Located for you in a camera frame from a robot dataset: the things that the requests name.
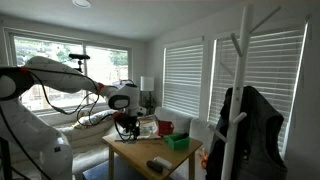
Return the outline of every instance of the red box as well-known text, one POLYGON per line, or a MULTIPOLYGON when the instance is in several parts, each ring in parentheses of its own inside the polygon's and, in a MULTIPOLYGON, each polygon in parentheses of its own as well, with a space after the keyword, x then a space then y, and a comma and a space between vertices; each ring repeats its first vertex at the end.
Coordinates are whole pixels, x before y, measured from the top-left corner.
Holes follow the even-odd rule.
POLYGON ((164 135, 169 135, 173 133, 174 126, 171 121, 162 121, 158 120, 158 135, 159 136, 164 136, 164 135))

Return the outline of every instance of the wooden table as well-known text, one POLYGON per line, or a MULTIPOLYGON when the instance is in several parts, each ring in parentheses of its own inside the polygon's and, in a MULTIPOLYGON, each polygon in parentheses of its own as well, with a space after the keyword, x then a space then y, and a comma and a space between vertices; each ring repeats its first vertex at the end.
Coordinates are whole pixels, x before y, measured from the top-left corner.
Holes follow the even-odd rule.
POLYGON ((115 135, 103 137, 105 143, 109 144, 109 180, 114 179, 114 152, 122 159, 126 160, 132 167, 138 170, 148 179, 166 179, 180 164, 189 158, 189 179, 194 180, 195 174, 195 151, 202 145, 202 142, 190 138, 188 148, 173 150, 164 139, 157 140, 137 140, 134 144, 115 142, 115 135), (150 169, 146 162, 160 156, 170 163, 170 170, 163 169, 163 172, 157 173, 150 169))

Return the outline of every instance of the coat rack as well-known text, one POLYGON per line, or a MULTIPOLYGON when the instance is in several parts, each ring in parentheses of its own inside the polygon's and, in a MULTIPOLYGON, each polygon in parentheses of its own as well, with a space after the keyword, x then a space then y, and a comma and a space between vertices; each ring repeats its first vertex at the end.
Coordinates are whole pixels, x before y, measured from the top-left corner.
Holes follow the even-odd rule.
POLYGON ((224 158, 221 179, 230 180, 233 166, 234 149, 237 139, 238 123, 242 121, 247 114, 240 113, 243 85, 244 85, 244 75, 246 70, 246 61, 248 56, 248 48, 250 43, 251 34, 258 29, 263 23, 270 19, 275 13, 277 13, 281 7, 273 10, 268 16, 262 19, 257 25, 251 28, 253 19, 253 5, 247 5, 243 10, 242 23, 240 29, 240 44, 234 33, 231 34, 232 43, 237 51, 237 65, 236 73, 234 77, 231 107, 229 114, 229 126, 227 131, 227 138, 224 137, 218 130, 211 128, 215 135, 217 135, 225 144, 224 158))

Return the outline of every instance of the green basket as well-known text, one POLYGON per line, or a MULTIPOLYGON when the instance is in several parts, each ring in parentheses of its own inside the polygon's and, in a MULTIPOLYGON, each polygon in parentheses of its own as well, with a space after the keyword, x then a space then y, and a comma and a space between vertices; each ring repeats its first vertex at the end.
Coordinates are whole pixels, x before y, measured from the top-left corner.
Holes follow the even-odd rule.
POLYGON ((172 134, 164 136, 164 140, 168 143, 169 147, 174 150, 184 149, 189 146, 190 138, 184 138, 181 140, 176 141, 176 139, 179 139, 184 134, 172 134))

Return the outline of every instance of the window blinds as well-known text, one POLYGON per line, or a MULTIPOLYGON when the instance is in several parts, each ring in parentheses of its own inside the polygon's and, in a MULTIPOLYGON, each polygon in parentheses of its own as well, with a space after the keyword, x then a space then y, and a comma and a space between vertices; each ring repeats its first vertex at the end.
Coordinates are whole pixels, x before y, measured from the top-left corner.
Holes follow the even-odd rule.
MULTIPOLYGON (((248 50, 245 85, 255 87, 284 117, 278 138, 280 152, 291 114, 303 36, 303 27, 256 34, 251 37, 248 50)), ((236 59, 231 39, 217 40, 208 118, 215 124, 220 117, 225 93, 233 86, 236 59)))
POLYGON ((165 48, 162 106, 199 116, 203 44, 165 48))

